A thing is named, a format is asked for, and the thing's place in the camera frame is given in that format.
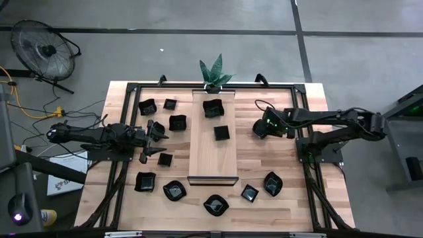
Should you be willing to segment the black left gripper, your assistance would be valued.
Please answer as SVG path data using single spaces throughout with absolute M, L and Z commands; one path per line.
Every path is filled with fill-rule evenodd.
M 134 135 L 132 138 L 132 146 L 142 148 L 139 156 L 139 161 L 142 164 L 147 163 L 147 157 L 150 157 L 158 152 L 166 151 L 164 147 L 150 147 L 151 140 L 160 141 L 161 139 L 168 139 L 169 137 L 160 132 L 152 132 L 153 121 L 147 121 L 146 129 L 142 127 L 134 128 Z

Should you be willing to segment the wooden shelf with black legs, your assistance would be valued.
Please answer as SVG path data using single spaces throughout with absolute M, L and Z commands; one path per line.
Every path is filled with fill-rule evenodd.
M 206 118 L 203 102 L 221 99 L 225 114 Z M 216 141 L 213 128 L 228 126 L 230 138 Z M 223 90 L 218 94 L 192 91 L 190 126 L 190 158 L 188 183 L 191 186 L 234 186 L 237 174 L 237 142 L 235 131 L 235 91 Z

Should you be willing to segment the black floor fan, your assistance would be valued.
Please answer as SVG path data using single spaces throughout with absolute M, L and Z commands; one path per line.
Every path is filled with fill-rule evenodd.
M 67 93 L 59 83 L 70 78 L 81 48 L 53 27 L 37 20 L 21 20 L 11 28 L 11 47 L 35 80 Z

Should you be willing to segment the yellow and white cup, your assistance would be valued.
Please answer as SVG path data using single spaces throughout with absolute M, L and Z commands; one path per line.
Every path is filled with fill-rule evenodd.
M 42 225 L 49 227 L 57 220 L 57 212 L 55 210 L 40 210 Z

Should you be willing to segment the white printed box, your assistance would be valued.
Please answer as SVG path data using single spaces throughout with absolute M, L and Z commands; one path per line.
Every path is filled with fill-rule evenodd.
M 49 161 L 56 164 L 52 175 L 48 175 L 47 196 L 73 192 L 83 188 L 88 169 L 88 152 L 76 155 L 65 154 L 51 157 Z

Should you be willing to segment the black box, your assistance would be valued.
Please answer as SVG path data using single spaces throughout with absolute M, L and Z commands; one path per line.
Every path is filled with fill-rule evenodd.
M 407 157 L 406 165 L 412 181 L 423 180 L 423 170 L 417 157 Z

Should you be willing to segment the silver edge bracket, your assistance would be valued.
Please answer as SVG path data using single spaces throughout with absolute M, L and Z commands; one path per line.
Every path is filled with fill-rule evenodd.
M 142 236 L 143 234 L 141 231 L 114 231 L 104 234 L 104 238 L 135 238 Z
M 295 232 L 290 233 L 289 238 L 327 238 L 327 235 L 324 233 Z

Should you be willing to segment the black round device with light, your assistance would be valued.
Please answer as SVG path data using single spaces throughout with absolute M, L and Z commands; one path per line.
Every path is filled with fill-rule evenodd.
M 32 219 L 32 208 L 25 193 L 14 195 L 9 200 L 7 211 L 16 225 L 25 225 Z

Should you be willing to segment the black diagonal bar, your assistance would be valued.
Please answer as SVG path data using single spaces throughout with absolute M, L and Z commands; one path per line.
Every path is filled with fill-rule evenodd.
M 50 162 L 46 159 L 35 157 L 29 153 L 25 153 L 19 150 L 16 150 L 15 153 L 17 163 L 30 163 L 34 171 L 52 175 L 60 179 L 69 180 L 71 182 L 77 182 L 79 184 L 85 183 L 85 173 L 65 167 L 63 165 L 59 165 L 57 163 Z

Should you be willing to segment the black wavy square bowl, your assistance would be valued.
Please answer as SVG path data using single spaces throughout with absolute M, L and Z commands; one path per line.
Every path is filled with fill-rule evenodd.
M 157 111 L 155 99 L 147 99 L 138 103 L 139 111 L 142 116 L 149 116 Z
M 170 131 L 185 131 L 187 127 L 186 115 L 172 115 L 169 117 L 169 130 Z
M 225 114 L 221 99 L 207 100 L 203 102 L 203 109 L 206 118 L 215 118 Z
M 139 172 L 136 176 L 134 190 L 137 192 L 153 192 L 155 188 L 155 178 L 155 173 Z

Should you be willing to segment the green plant in white pot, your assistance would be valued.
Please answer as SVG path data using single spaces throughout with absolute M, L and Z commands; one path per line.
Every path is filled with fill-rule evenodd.
M 211 69 L 208 69 L 205 63 L 200 60 L 200 71 L 204 80 L 204 90 L 208 94 L 218 94 L 223 89 L 223 86 L 232 78 L 232 74 L 224 74 L 222 54 L 219 54 Z

